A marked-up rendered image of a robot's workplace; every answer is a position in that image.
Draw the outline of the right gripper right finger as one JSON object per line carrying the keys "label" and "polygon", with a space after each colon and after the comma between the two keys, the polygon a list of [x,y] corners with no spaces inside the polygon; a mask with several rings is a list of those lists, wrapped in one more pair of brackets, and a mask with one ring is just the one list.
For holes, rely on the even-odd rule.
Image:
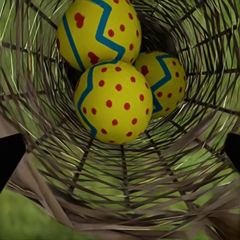
{"label": "right gripper right finger", "polygon": [[224,151],[240,173],[240,133],[229,133],[225,140]]}

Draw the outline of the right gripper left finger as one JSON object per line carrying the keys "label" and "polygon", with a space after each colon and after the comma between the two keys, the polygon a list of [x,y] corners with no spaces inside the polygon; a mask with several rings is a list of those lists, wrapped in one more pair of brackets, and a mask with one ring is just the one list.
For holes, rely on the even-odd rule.
{"label": "right gripper left finger", "polygon": [[0,193],[26,153],[22,133],[0,138]]}

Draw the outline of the wicker basket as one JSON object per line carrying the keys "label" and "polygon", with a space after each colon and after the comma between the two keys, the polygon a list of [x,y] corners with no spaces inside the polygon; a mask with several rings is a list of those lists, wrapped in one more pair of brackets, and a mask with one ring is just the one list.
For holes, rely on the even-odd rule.
{"label": "wicker basket", "polygon": [[[11,14],[11,5],[12,0],[10,1],[10,14]],[[103,141],[100,141],[96,137],[94,137],[93,134],[89,133],[83,123],[80,121],[77,111],[75,108],[74,103],[74,96],[75,96],[75,88],[77,86],[77,70],[76,68],[72,67],[70,64],[68,64],[63,57],[58,53],[58,49],[56,48],[56,53],[54,59],[52,59],[52,47],[54,45],[54,42],[56,41],[56,31],[58,29],[59,24],[56,25],[56,23],[62,18],[56,22],[53,23],[53,21],[56,20],[57,16],[64,10],[62,10],[60,13],[61,6],[63,3],[65,3],[66,0],[57,0],[54,4],[52,4],[47,10],[41,11],[40,7],[43,3],[42,0],[41,4],[39,5],[39,8],[35,6],[31,2],[32,0],[15,0],[15,18],[13,21],[12,26],[10,25],[10,32],[7,38],[7,41],[2,41],[1,33],[0,33],[0,139],[4,137],[8,137],[11,135],[15,135],[15,132],[12,128],[12,126],[19,132],[22,133],[25,146],[26,146],[26,152],[24,156],[22,157],[21,161],[17,165],[16,169],[14,170],[13,174],[11,175],[10,179],[8,180],[7,184],[5,185],[4,189],[19,193],[21,195],[24,195],[25,197],[32,200],[43,212],[47,213],[48,215],[52,216],[58,223],[69,227],[74,232],[78,232],[99,240],[157,240],[157,239],[191,239],[192,237],[198,235],[201,232],[205,232],[205,234],[214,239],[214,240],[240,240],[240,214],[237,213],[231,213],[231,211],[234,211],[236,209],[240,208],[240,186],[233,190],[232,192],[228,193],[224,197],[220,198],[222,195],[224,195],[226,192],[228,192],[230,189],[232,189],[235,185],[237,185],[240,182],[240,173],[238,172],[237,168],[233,164],[233,162],[230,160],[230,158],[227,156],[226,152],[224,151],[224,145],[222,145],[218,150],[215,151],[216,147],[219,145],[220,141],[224,138],[226,131],[228,128],[233,125],[234,126],[231,130],[231,133],[237,133],[238,129],[240,128],[240,112],[237,111],[237,102],[240,99],[237,98],[237,102],[235,103],[235,106],[233,107],[233,110],[230,110],[232,98],[234,94],[234,89],[236,85],[236,80],[240,75],[240,45],[238,47],[236,36],[235,36],[235,30],[238,30],[239,37],[240,37],[240,16],[237,12],[236,2],[235,0],[227,0],[232,9],[235,12],[236,16],[236,26],[232,23],[232,17],[231,13],[229,12],[228,6],[225,4],[224,0],[222,1],[222,4],[226,10],[226,13],[228,14],[228,17],[231,22],[231,27],[227,29],[226,21],[223,17],[222,8],[220,1],[220,12],[217,8],[217,5],[215,3],[215,0],[194,0],[195,4],[193,4],[193,7],[190,6],[188,3],[186,3],[186,0],[153,0],[157,2],[157,4],[147,4],[146,2],[142,0],[129,0],[129,2],[134,7],[137,16],[140,21],[140,25],[142,26],[141,31],[143,33],[146,33],[148,37],[144,36],[143,33],[141,33],[141,36],[144,37],[147,40],[150,40],[154,43],[154,47],[151,46],[150,48],[141,41],[141,46],[143,48],[144,52],[149,51],[159,51],[159,52],[166,52],[170,55],[173,55],[176,57],[183,65],[185,73],[186,73],[186,89],[184,93],[184,97],[182,101],[180,102],[179,106],[170,114],[159,117],[154,119],[151,123],[148,124],[145,131],[141,134],[140,137],[136,138],[136,142],[142,143],[146,141],[150,141],[148,143],[141,145],[139,143],[134,144],[134,141],[129,142],[128,144],[121,144],[121,145],[115,145],[115,144],[108,144]],[[211,3],[213,3],[214,6],[214,12],[211,8]],[[24,14],[24,2],[27,4],[27,9]],[[7,3],[7,0],[4,0],[3,2],[3,8],[0,14],[0,19],[3,14],[5,5]],[[54,20],[51,20],[50,18],[52,15],[48,18],[45,13],[50,10],[54,5],[55,9],[52,13],[52,15],[59,9],[57,16],[54,18]],[[209,8],[211,11],[211,19],[208,16],[206,12],[206,7]],[[147,9],[148,7],[136,7],[135,5],[142,5],[142,6],[149,6],[150,10],[142,10]],[[176,19],[174,20],[168,12],[163,8],[166,8],[168,11],[175,14]],[[190,7],[189,7],[190,6]],[[33,52],[33,42],[30,46],[30,34],[35,22],[35,19],[37,19],[37,15],[34,19],[33,25],[29,27],[29,7],[32,8],[38,15],[40,15],[40,22],[39,22],[39,34],[40,34],[40,46],[38,49],[38,36],[36,37],[36,47]],[[205,17],[205,23],[207,27],[207,32],[201,26],[201,24],[197,21],[196,17],[193,16],[193,13],[198,8],[202,11]],[[181,18],[179,14],[177,13],[177,10],[183,13],[183,17]],[[153,13],[156,12],[157,14],[161,14],[163,18],[166,20],[163,21],[159,19],[158,17],[153,16]],[[198,11],[199,13],[199,11]],[[27,14],[27,24],[24,28],[24,20],[25,16]],[[200,14],[200,13],[199,13]],[[201,14],[200,14],[201,15]],[[224,24],[224,31],[221,32],[221,25],[220,25],[220,16],[222,17],[223,24]],[[204,32],[204,37],[199,31],[199,27],[195,25],[193,22],[191,16],[194,18],[194,20],[197,22],[197,24],[201,27],[201,29]],[[216,26],[214,25],[214,17],[216,19]],[[49,44],[50,44],[50,33],[49,32],[48,38],[45,43],[45,47],[43,50],[43,40],[45,36],[45,32],[47,30],[47,26],[45,27],[45,31],[43,33],[42,28],[42,18],[47,22],[47,26],[51,25],[54,29],[54,41],[53,44],[50,47],[49,52]],[[189,20],[192,22],[192,25],[190,24]],[[187,20],[188,25],[193,28],[196,38],[196,44],[191,45],[190,38],[188,36],[188,32],[184,23],[184,20]],[[12,44],[12,29],[15,24],[15,30],[16,30],[16,41],[15,44]],[[25,33],[27,27],[27,40],[24,45],[23,42],[23,36]],[[195,28],[199,31],[199,34],[196,32]],[[164,39],[164,42],[166,44],[166,47],[164,43],[161,41],[161,39],[154,36],[151,32],[149,32],[146,28],[151,30],[152,32],[155,31],[159,35],[162,36]],[[215,33],[215,29],[218,31],[218,34]],[[154,32],[153,32],[154,33]],[[154,33],[155,34],[155,33]],[[156,34],[155,34],[156,35]],[[202,37],[204,40],[202,39]],[[227,48],[226,52],[224,51],[224,35],[227,37]],[[233,53],[231,54],[231,48],[230,48],[230,40],[231,37],[233,37]],[[180,42],[184,44],[185,48],[182,49],[180,46]],[[217,52],[215,54],[213,43],[215,41]],[[219,41],[221,43],[221,50],[219,47]],[[46,48],[48,42],[48,56],[44,56],[44,51]],[[160,49],[158,42],[160,42],[162,50]],[[208,66],[208,58],[206,57],[204,46],[206,44],[207,52],[208,52],[208,58],[210,61],[210,68]],[[213,68],[213,63],[210,55],[210,46],[212,50],[212,54],[214,57],[215,62],[215,68]],[[2,47],[4,47],[4,50],[7,54],[7,57],[9,58],[10,64],[12,65],[12,50],[15,50],[16,52],[16,70],[17,74],[14,71],[14,67],[12,65],[12,72],[14,71],[15,76],[17,78],[17,87],[13,80],[13,73],[12,73],[12,80],[13,80],[13,88],[14,85],[17,89],[17,94],[15,94],[14,89],[12,90],[11,85],[7,79],[6,76],[6,70],[4,72],[2,68]],[[196,53],[197,53],[197,47],[199,50],[198,54],[198,63],[196,65]],[[11,59],[9,57],[9,54],[7,52],[7,48],[11,50]],[[207,71],[202,72],[203,69],[203,53],[206,63]],[[230,50],[231,55],[231,69],[228,69],[227,62],[226,62],[226,53],[227,49]],[[20,61],[20,51],[22,52],[22,63]],[[24,57],[24,53],[27,53],[27,62]],[[233,59],[234,54],[236,53],[237,58],[237,68],[234,68],[233,65]],[[42,86],[43,90],[41,88],[41,91],[38,91],[38,85],[36,82],[35,87],[35,79],[34,79],[34,66],[32,67],[32,76],[31,76],[31,54],[36,56],[36,78],[38,81],[38,64],[39,68],[42,72]],[[189,73],[189,60],[191,62],[191,72]],[[24,69],[24,61],[27,66],[27,73]],[[52,62],[54,64],[54,71],[52,74]],[[20,68],[20,64],[22,66],[22,71]],[[227,66],[227,69],[225,69],[225,64]],[[61,76],[63,77],[63,87],[65,84],[65,88],[59,88],[59,69],[61,71]],[[20,85],[20,71],[22,74],[23,79],[23,89]],[[6,91],[4,91],[2,85],[1,85],[1,72],[3,73],[3,76],[5,78],[5,82],[8,86],[10,95],[7,95]],[[221,99],[221,94],[223,93],[222,90],[222,83],[224,79],[224,74],[226,75],[229,73],[229,78],[227,80],[227,91],[224,94],[223,98]],[[231,76],[235,73],[235,79],[231,83],[229,87],[229,81]],[[59,75],[59,76],[58,76]],[[207,90],[205,91],[203,97],[201,98],[203,94],[203,90],[205,86],[209,83],[209,80],[211,76],[213,75],[213,80],[216,76],[216,82],[214,86],[212,87],[212,90],[210,91],[210,94],[208,98],[206,99],[207,91],[212,83],[207,86]],[[53,78],[52,78],[53,76]],[[196,82],[194,86],[196,85],[196,93],[191,97],[191,92],[194,88],[192,88],[192,84],[194,82],[194,79],[196,78]],[[39,82],[39,81],[38,81]],[[5,87],[6,87],[5,84]],[[199,97],[196,100],[196,97],[200,91],[200,89],[203,86],[203,90],[201,91]],[[226,97],[229,93],[229,91],[232,90],[231,99],[230,99],[230,105],[229,109],[226,109]],[[21,87],[22,93],[19,93],[19,88]],[[216,106],[216,94],[218,92],[218,89],[220,87],[220,94],[219,94],[219,104]],[[6,87],[7,88],[7,87]],[[5,89],[6,89],[5,88]],[[7,90],[7,89],[6,89]],[[189,97],[189,90],[190,97]],[[61,96],[61,100],[63,103],[58,99],[57,93]],[[47,99],[51,105],[51,108],[46,100],[46,102],[40,98],[40,95],[44,95],[45,100]],[[57,96],[57,97],[56,97]],[[38,97],[40,98],[41,102],[39,101]],[[188,98],[189,97],[189,98]],[[200,100],[201,98],[201,100]],[[10,104],[9,100],[13,100],[15,107],[17,108],[17,111],[13,108],[13,106]],[[24,108],[27,108],[30,112],[27,113],[26,109],[24,110],[18,103],[18,100],[23,104]],[[225,100],[225,101],[224,101]],[[2,104],[2,101],[5,101],[7,107],[5,107]],[[60,122],[56,120],[52,113],[50,114],[47,109],[44,107],[42,101],[49,107],[49,110],[51,110],[59,117]],[[73,110],[71,107],[68,106],[68,102],[73,106]],[[224,101],[224,106],[220,107],[222,102]],[[194,106],[193,106],[194,105]],[[178,125],[179,121],[182,121],[183,118],[187,115],[187,112],[189,111],[190,107],[193,106],[192,110],[196,107],[195,111],[189,116],[191,119],[185,123],[185,121],[189,118],[187,118],[183,123],[183,125],[180,127],[180,124]],[[13,109],[18,112],[22,123],[16,118]],[[21,109],[22,108],[25,113],[30,117],[36,124],[36,127],[38,126],[44,133],[43,136],[40,136],[39,131],[38,135],[40,138],[36,138],[29,129],[27,129],[25,120],[23,118]],[[211,113],[206,116],[203,120],[203,116],[206,114],[206,111],[208,108],[214,109],[211,111]],[[191,111],[192,111],[191,110]],[[7,117],[5,111],[11,115],[12,121]],[[174,121],[182,114],[185,113],[184,117],[179,120],[177,123]],[[190,111],[190,113],[191,113]],[[54,122],[57,121],[57,124],[55,124],[49,119],[49,116],[47,112],[53,117]],[[214,119],[218,114],[220,114],[220,117],[217,118],[211,125],[210,122],[212,119]],[[226,114],[230,114],[227,118],[226,122],[233,116],[238,116],[237,120],[234,123],[230,123],[229,126],[223,129],[226,122],[221,125],[222,128],[218,133],[212,136],[213,132],[216,131],[215,128],[217,126],[217,123],[220,118],[225,116]],[[205,141],[203,141],[204,135],[206,133],[206,130],[212,126],[215,123],[214,127],[212,128],[210,134],[206,138]],[[166,130],[164,134],[161,134],[159,136],[170,134],[169,137],[164,140],[155,143],[156,141],[153,141],[154,135],[150,136],[149,132],[153,132],[157,129],[161,129],[164,126],[171,125],[172,127],[170,129],[176,128],[176,130],[173,130],[171,132],[168,132],[170,129]],[[27,134],[21,129],[20,125],[26,130]],[[221,127],[220,126],[220,127]],[[219,128],[220,128],[219,127]],[[218,129],[219,129],[218,128]],[[218,130],[217,129],[217,130]],[[226,131],[225,131],[226,130]],[[66,136],[62,131],[65,131],[70,137]],[[210,147],[210,144],[213,143],[215,138],[225,131],[219,142],[217,142],[213,147]],[[181,132],[176,138],[174,137],[177,133]],[[36,139],[36,141],[33,141],[30,137],[30,134]],[[54,139],[51,134],[53,134],[58,140]],[[46,141],[46,139],[49,138],[51,141],[53,141],[56,145]],[[71,146],[75,145],[77,146],[84,154],[81,155],[80,152],[76,150],[76,148],[73,149],[76,150],[82,158],[80,159],[77,155],[75,155],[71,147],[66,145],[64,141],[67,141]],[[46,142],[49,146],[42,144],[42,142]],[[69,154],[68,151],[66,151],[59,143],[66,146],[72,154],[74,154],[76,157],[73,157]],[[175,164],[177,161],[179,161],[182,157],[187,156],[191,153],[197,152],[201,149],[205,148],[207,152],[212,153],[210,157],[208,157],[205,161],[200,162],[201,164],[189,171],[181,172],[178,174],[174,174],[177,171],[181,171],[182,169],[186,169],[188,167],[192,167],[193,165],[179,168],[181,164],[186,162],[185,160],[182,163]],[[39,154],[35,153],[33,149],[36,149]],[[52,152],[49,151],[49,149],[57,152],[60,157],[58,157],[55,154],[52,154]],[[94,152],[92,150],[104,150],[109,152],[108,150],[112,150],[114,152],[117,152],[118,154],[111,154],[113,155],[102,155],[105,153]],[[36,159],[43,165],[43,167],[48,171],[45,172],[43,170],[38,169],[34,164],[32,163],[32,160],[28,157],[29,153],[32,153]],[[206,153],[207,153],[206,152]],[[204,155],[206,154],[204,153]],[[50,159],[46,154],[52,155],[58,162]],[[68,160],[64,158],[64,156],[67,156],[69,158],[74,159],[78,165],[75,165]],[[87,158],[88,154],[95,154],[97,157],[102,157],[105,159],[96,159],[96,158]],[[134,155],[134,154],[140,154],[140,155]],[[158,155],[158,157],[144,157],[146,155]],[[45,159],[52,167],[50,168],[48,165],[46,165],[45,162],[40,158],[42,157]],[[217,158],[212,164],[208,164],[205,166],[202,166],[207,161],[214,158]],[[121,160],[111,160],[108,158],[121,158]],[[147,161],[132,161],[132,160],[125,160],[126,158],[146,158],[146,159],[155,159],[156,161],[148,162]],[[62,161],[68,163],[70,165],[66,166],[63,165],[58,159],[61,159]],[[104,172],[103,170],[107,169],[99,169],[95,166],[92,166],[89,163],[86,163],[86,160],[93,162],[94,164],[104,166],[108,168],[111,171],[116,171],[122,175],[113,175],[108,172]],[[113,161],[113,162],[122,162],[122,164],[109,164],[104,161]],[[216,168],[214,171],[206,173],[210,168],[212,168],[215,164],[223,162],[218,168]],[[144,165],[151,165],[150,167],[147,167],[142,170],[127,170],[127,167],[129,166],[144,166],[144,165],[137,165],[137,164],[144,164]],[[104,174],[96,175],[93,174],[86,169],[83,168],[84,165],[87,165],[93,169],[96,169]],[[179,166],[177,166],[179,165]],[[75,174],[73,175],[72,180],[70,180],[71,177],[68,175],[65,175],[63,171],[58,167],[61,166],[64,169],[67,169],[68,171],[72,171]],[[155,167],[164,167],[158,170],[151,170]],[[177,166],[175,169],[171,170],[171,167]],[[226,170],[228,168],[231,168],[232,171],[229,174],[222,175],[220,177],[215,177],[219,172]],[[81,171],[86,171],[88,173],[82,173]],[[54,171],[57,171],[61,176],[64,177],[64,179],[60,178]],[[184,176],[189,176],[190,174],[196,173],[201,171],[199,174],[197,174],[195,177],[183,179],[182,181],[178,181],[178,178],[182,178]],[[213,186],[212,188],[204,189],[201,191],[198,191],[201,187],[204,185],[207,185],[211,182],[214,182],[220,178],[222,178],[219,182],[222,182],[225,178],[230,176],[230,174],[233,174],[234,172],[238,173],[239,176],[235,178],[232,182],[219,185],[219,186]],[[46,182],[40,175],[40,173],[49,181]],[[156,176],[149,176],[151,174],[158,174]],[[56,186],[52,181],[49,180],[49,178],[46,177],[49,176],[51,178],[54,178],[57,180],[65,189],[60,188]],[[79,179],[79,175],[83,175],[85,177],[88,177],[92,180],[86,180],[86,179]],[[114,177],[119,180],[122,180],[123,183],[117,183],[122,186],[115,186],[110,182],[103,181],[101,179],[97,179],[91,175],[96,176],[108,176],[108,177]],[[133,183],[131,185],[128,185],[129,181],[135,180],[135,179],[145,179],[142,181],[139,181],[137,183]],[[194,183],[195,181],[198,181],[200,179],[203,179],[199,183]],[[98,193],[93,192],[92,190],[89,190],[88,186],[82,186],[78,185],[77,181],[80,182],[101,182],[105,185],[110,186],[110,188],[116,188],[118,190],[121,190],[124,192],[124,195],[100,195]],[[218,183],[219,183],[218,182]],[[217,184],[218,184],[217,183]],[[157,185],[166,185],[163,187],[157,187]],[[87,188],[88,187],[88,188]],[[77,195],[79,192],[75,192],[74,189],[77,188],[79,190],[82,190],[84,192],[88,192],[89,195],[96,195],[100,198],[103,198],[105,200],[92,200],[92,199],[86,199],[79,195]],[[212,198],[210,198],[207,202],[205,202],[202,206],[194,204],[194,202],[197,198],[205,196],[210,193],[214,193],[215,191],[220,190],[217,194],[215,194]],[[129,195],[133,194],[139,191],[149,191],[147,193],[141,194],[141,195]],[[161,191],[169,191],[168,193],[164,193],[158,196],[149,196],[150,194],[158,193]],[[169,194],[172,194],[174,192],[179,192],[181,196],[168,196]],[[84,194],[84,193],[79,193]],[[118,196],[123,197],[124,201],[116,201],[116,200],[110,200],[106,198],[105,196]],[[131,199],[135,198],[149,198],[144,201],[130,201]],[[160,198],[166,198],[170,199],[165,202],[153,202]],[[184,201],[188,209],[163,209],[167,206],[181,203]],[[85,204],[94,204],[99,206],[100,208],[90,208],[89,206]],[[124,206],[125,208],[106,208],[103,205],[100,204],[119,204]],[[154,206],[151,206],[147,209],[136,209],[140,206],[143,206],[145,204],[157,204]],[[120,216],[114,216],[107,214],[105,212],[112,212],[116,213]],[[143,217],[143,218],[137,218],[140,216],[143,216],[145,214],[156,214],[149,217]],[[194,224],[195,223],[195,224]],[[181,229],[187,225],[191,225],[190,228],[188,228],[186,231],[178,231],[178,229]],[[176,226],[175,228],[171,230],[153,230],[156,227],[163,226],[163,225],[171,225]],[[213,226],[213,228],[216,230],[214,232],[210,227]]]}

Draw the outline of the easter egg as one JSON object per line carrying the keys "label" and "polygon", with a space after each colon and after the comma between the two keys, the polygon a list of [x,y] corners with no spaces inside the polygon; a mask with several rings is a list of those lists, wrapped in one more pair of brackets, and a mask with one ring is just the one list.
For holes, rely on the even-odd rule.
{"label": "easter egg", "polygon": [[187,77],[180,60],[163,51],[141,51],[132,64],[147,79],[153,97],[152,120],[172,113],[182,101]]}
{"label": "easter egg", "polygon": [[58,54],[83,73],[101,61],[133,64],[142,26],[129,0],[73,0],[56,31]]}
{"label": "easter egg", "polygon": [[152,122],[149,82],[138,68],[121,60],[101,61],[82,73],[74,103],[87,131],[107,144],[131,143]]}

